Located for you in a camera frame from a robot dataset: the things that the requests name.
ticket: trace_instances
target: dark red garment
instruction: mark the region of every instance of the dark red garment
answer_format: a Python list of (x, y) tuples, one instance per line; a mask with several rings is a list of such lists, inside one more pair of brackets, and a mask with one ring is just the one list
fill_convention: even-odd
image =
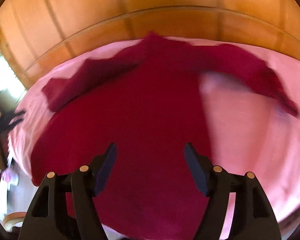
[(201, 70), (232, 74), (298, 114), (275, 73), (247, 51), (227, 44), (193, 47), (150, 34), (43, 88), (50, 109), (59, 111), (32, 152), (34, 184), (49, 171), (60, 175), (89, 164), (115, 142), (117, 161), (94, 199), (101, 222), (135, 239), (192, 239), (208, 200), (186, 165), (185, 143), (211, 158)]

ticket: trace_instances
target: round bolt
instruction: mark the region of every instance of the round bolt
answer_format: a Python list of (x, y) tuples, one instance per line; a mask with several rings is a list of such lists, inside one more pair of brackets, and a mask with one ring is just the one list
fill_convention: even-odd
[(80, 170), (81, 172), (86, 172), (88, 169), (89, 169), (89, 166), (83, 165), (83, 166), (80, 167), (79, 170)]
[(215, 172), (221, 172), (221, 171), (222, 171), (222, 168), (221, 168), (220, 166), (216, 165), (216, 166), (213, 167), (213, 170), (214, 170)]
[(249, 172), (247, 172), (247, 177), (248, 177), (249, 179), (254, 179), (255, 175), (254, 175), (253, 172), (249, 171)]
[(47, 177), (49, 179), (52, 179), (54, 177), (55, 173), (53, 171), (50, 171), (48, 174), (47, 174)]

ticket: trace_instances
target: wooden headboard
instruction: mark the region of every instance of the wooden headboard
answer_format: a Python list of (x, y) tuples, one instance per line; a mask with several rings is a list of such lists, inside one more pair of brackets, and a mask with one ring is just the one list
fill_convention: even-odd
[(150, 30), (251, 44), (300, 60), (295, 0), (6, 0), (0, 8), (2, 53), (28, 88), (62, 62)]

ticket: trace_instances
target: pink bedsheet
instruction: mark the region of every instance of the pink bedsheet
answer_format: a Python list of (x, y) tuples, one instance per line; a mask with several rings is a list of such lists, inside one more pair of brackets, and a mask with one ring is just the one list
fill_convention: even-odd
[[(219, 42), (183, 39), (193, 45)], [(71, 77), (86, 58), (112, 57), (138, 41), (115, 42), (69, 60), (42, 77), (26, 94), (18, 109), (26, 117), (10, 133), (10, 151), (31, 177), (30, 156), (53, 113), (49, 111), (42, 87), (51, 77)], [(237, 44), (266, 60), (276, 70), (289, 98), (300, 110), (300, 62), (259, 47)], [(217, 73), (203, 73), (200, 92), (205, 105), (213, 163), (228, 172), (253, 171), (263, 186), (278, 221), (300, 206), (300, 117), (283, 112), (276, 101), (249, 91), (237, 81)], [(226, 238), (233, 214), (234, 198), (222, 233)]]

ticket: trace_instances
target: gold screw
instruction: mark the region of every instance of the gold screw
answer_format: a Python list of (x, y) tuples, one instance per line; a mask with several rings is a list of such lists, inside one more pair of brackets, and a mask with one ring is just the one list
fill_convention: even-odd
[(80, 170), (81, 172), (86, 172), (88, 169), (89, 169), (89, 166), (83, 165), (83, 166), (80, 167), (79, 170)]
[(47, 174), (47, 177), (49, 179), (52, 179), (54, 177), (55, 173), (53, 171), (50, 171), (48, 174)]
[(253, 172), (249, 171), (249, 172), (247, 172), (247, 177), (248, 177), (249, 179), (254, 179), (255, 175), (254, 175)]
[(221, 172), (221, 171), (222, 171), (222, 168), (221, 168), (220, 166), (216, 165), (216, 166), (213, 167), (213, 170), (214, 170), (215, 172)]

